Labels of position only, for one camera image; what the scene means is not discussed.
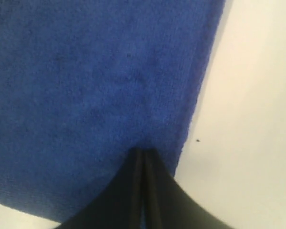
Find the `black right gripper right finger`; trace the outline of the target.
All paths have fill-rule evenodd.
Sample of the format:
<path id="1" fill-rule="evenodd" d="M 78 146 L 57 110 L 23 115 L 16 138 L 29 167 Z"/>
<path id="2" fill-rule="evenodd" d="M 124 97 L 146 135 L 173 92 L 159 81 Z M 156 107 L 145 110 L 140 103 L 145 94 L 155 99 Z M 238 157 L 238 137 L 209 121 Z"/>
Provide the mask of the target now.
<path id="1" fill-rule="evenodd" d="M 143 151 L 143 206 L 147 229 L 229 229 L 176 183 L 158 152 Z"/>

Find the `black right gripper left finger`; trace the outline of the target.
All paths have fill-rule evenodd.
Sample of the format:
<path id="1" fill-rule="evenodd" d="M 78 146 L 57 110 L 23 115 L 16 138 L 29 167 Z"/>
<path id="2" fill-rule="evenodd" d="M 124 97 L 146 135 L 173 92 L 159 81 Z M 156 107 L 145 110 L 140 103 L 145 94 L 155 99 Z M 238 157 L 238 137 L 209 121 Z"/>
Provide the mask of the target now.
<path id="1" fill-rule="evenodd" d="M 58 229 L 139 229 L 143 152 L 130 150 L 116 176 L 99 196 Z"/>

